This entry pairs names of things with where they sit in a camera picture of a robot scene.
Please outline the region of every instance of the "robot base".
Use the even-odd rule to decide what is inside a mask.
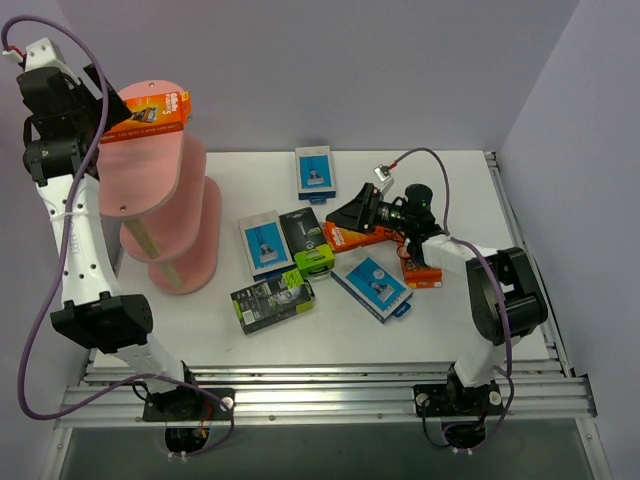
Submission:
[[[432,417],[462,417],[490,415],[500,416],[504,411],[502,402],[493,405],[489,402],[491,392],[500,393],[500,387],[496,382],[482,385],[472,389],[472,398],[467,395],[464,406],[458,405],[458,402],[450,399],[447,392],[447,385],[414,385],[413,398],[415,400],[416,415],[422,417],[422,402],[425,398],[428,401],[425,404],[424,416]]]
[[[226,398],[231,399],[229,407],[232,410],[227,412],[222,409],[220,405],[215,402],[208,402],[212,407],[211,421],[225,421],[230,420],[233,415],[233,405],[235,404],[235,390],[232,388],[203,388],[207,392],[213,393],[218,398],[225,401]],[[207,418],[209,415],[209,408],[204,404],[198,408],[194,408],[187,414],[176,414],[169,409],[161,410],[158,405],[154,404],[151,399],[147,398],[144,404],[144,412],[142,414],[142,420],[145,422],[177,422],[177,421],[200,421]]]

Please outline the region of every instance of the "small orange box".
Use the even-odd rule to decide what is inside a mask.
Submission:
[[[102,136],[100,143],[119,142],[184,130],[191,114],[189,92],[169,92],[125,99],[133,112]]]
[[[406,250],[404,243],[397,242],[398,256],[402,266],[402,276],[410,288],[437,288],[442,286],[442,270],[419,265],[410,258],[404,257]]]
[[[336,227],[333,222],[323,224],[322,233],[324,233],[327,242],[329,242],[331,250],[336,253],[346,252],[365,245],[373,245],[385,240],[395,240],[394,233],[386,228],[376,227],[372,233],[358,233]]]

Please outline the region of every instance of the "metal frame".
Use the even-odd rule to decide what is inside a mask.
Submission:
[[[549,320],[542,325],[542,333],[544,335],[545,341],[547,342],[547,348],[553,348],[558,353],[558,361],[560,362],[562,371],[567,379],[574,378],[575,373],[571,367],[571,363],[569,360],[570,357],[569,355],[567,355],[564,344],[562,342],[560,327],[554,315],[551,302],[549,301],[544,282],[542,280],[542,277],[540,276],[538,265],[536,264],[535,258],[527,246],[524,236],[522,235],[520,223],[518,222],[513,208],[511,207],[511,204],[509,203],[509,200],[507,198],[507,193],[505,191],[504,184],[502,183],[502,177],[500,176],[498,156],[495,152],[488,152],[485,153],[485,158],[487,160],[489,171],[491,172],[491,178],[493,179],[494,187],[498,194],[498,199],[500,200],[502,212],[507,221],[507,227],[509,228],[511,239],[513,240],[515,245],[519,246],[525,252],[527,252],[529,260],[533,265],[533,271],[536,275],[536,279],[538,280],[540,285],[542,285],[542,293],[544,295],[545,301],[547,302],[547,305],[549,306]],[[587,398],[593,400],[593,395],[591,394],[591,392],[588,393]],[[597,411],[594,411],[594,415],[591,418],[576,417],[576,426],[578,428],[580,439],[582,440],[582,444],[584,446],[593,477],[596,480],[610,480],[613,477],[611,475],[611,469],[609,467],[609,462],[607,460],[604,447],[602,446],[602,442],[600,441],[596,422],[594,421],[594,417],[596,415]]]
[[[495,153],[485,156],[513,242],[527,251],[536,277],[544,285],[507,200],[497,156]],[[544,289],[543,293],[549,304]],[[516,397],[507,418],[509,421],[575,419],[594,478],[608,480],[611,476],[593,421],[597,412],[589,381],[574,376],[551,308],[550,312],[549,321],[543,328],[550,358],[514,363]],[[92,364],[93,358],[92,355],[82,386],[67,389],[63,407],[132,373],[126,368],[96,368]],[[261,368],[202,366],[193,367],[193,371],[203,386],[235,388],[236,424],[253,426],[419,422],[414,413],[413,385],[444,383],[448,368],[448,363],[419,363]],[[502,380],[498,383],[503,390],[508,389]],[[165,424],[143,422],[142,411],[140,400],[130,389],[122,388],[62,418],[56,432],[67,438],[68,443],[73,428],[165,427]],[[439,419],[427,421],[435,423]],[[197,422],[170,425],[196,426]],[[56,466],[50,470],[54,473],[56,469],[58,473],[60,471],[60,456],[66,453],[66,443],[52,443],[54,452],[49,452],[47,465]]]

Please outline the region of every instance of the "white wall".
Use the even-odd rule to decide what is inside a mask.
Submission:
[[[64,23],[53,0],[8,3],[0,4],[2,22],[32,13]],[[19,25],[9,40],[24,47],[50,33],[44,26]],[[60,43],[71,59],[81,58],[71,43]],[[57,254],[48,215],[22,166],[22,123],[28,110],[15,82],[19,74],[19,67],[0,60],[0,466],[2,478],[31,480],[40,474],[53,422],[36,422],[22,414],[16,378],[27,333],[53,279]],[[54,300],[54,308],[59,307],[59,299]],[[56,334],[47,318],[27,376],[31,406],[39,412],[57,410],[66,385],[77,384],[85,356],[86,350]]]
[[[617,479],[640,469],[640,2],[582,0],[501,170]]]
[[[577,0],[58,0],[116,87],[192,93],[209,150],[502,144]]]

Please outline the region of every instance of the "green and black package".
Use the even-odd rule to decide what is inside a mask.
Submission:
[[[333,268],[333,252],[311,207],[280,215],[280,226],[303,278]]]
[[[314,296],[309,282],[294,268],[232,293],[231,300],[248,335],[311,310]]]

